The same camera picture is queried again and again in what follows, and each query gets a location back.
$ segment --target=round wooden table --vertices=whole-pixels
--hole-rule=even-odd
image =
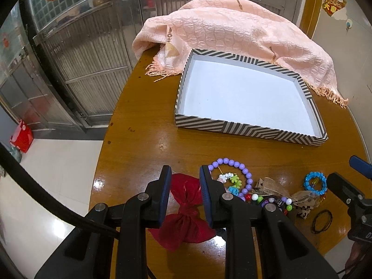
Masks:
[[[350,156],[366,160],[366,155],[347,109],[312,93],[329,136],[319,147],[177,128],[174,105],[180,76],[153,83],[159,77],[145,75],[158,49],[144,52],[116,105],[97,164],[91,208],[99,202],[117,205],[143,192],[148,182],[159,178],[163,165],[198,178],[200,166],[218,157],[243,162],[255,183],[258,178],[271,177],[291,194],[303,189],[304,176],[310,171],[325,175],[336,171],[371,196],[371,182],[349,167]],[[326,232],[314,235],[310,225],[323,209],[332,212],[332,225]],[[178,204],[171,196],[167,213],[177,210]],[[199,210],[203,218],[202,207]],[[306,220],[297,218],[295,225],[325,254],[346,236],[350,218],[346,206],[328,192],[321,206]],[[159,279],[224,278],[225,243],[219,237],[200,244],[184,243],[177,251],[167,252],[146,233],[146,248],[147,264]],[[115,259],[114,250],[111,278],[115,278]]]

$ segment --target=white tray bottom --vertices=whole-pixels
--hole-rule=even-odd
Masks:
[[[179,113],[321,137],[296,79],[217,57],[193,56]]]

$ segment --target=red bow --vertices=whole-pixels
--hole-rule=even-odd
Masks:
[[[183,242],[201,243],[216,236],[216,231],[200,219],[196,205],[202,204],[199,179],[185,174],[173,174],[170,185],[174,199],[179,203],[178,214],[165,217],[160,229],[150,229],[159,244],[174,251]]]

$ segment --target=striped tray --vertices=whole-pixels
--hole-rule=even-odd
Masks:
[[[327,132],[304,80],[286,68],[193,49],[174,112],[183,128],[319,146]]]

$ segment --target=purple bead bracelet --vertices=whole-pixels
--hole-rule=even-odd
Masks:
[[[250,190],[252,190],[252,184],[253,184],[253,179],[251,178],[252,174],[248,171],[248,169],[246,168],[244,164],[241,164],[238,161],[234,161],[233,159],[228,159],[227,157],[225,157],[224,159],[218,158],[217,161],[212,162],[208,166],[208,169],[209,171],[212,171],[213,169],[218,168],[218,166],[222,164],[233,166],[235,168],[239,168],[241,172],[245,175],[247,179],[247,184],[245,188],[243,188],[238,195],[240,198],[244,199],[244,195],[247,194]]]

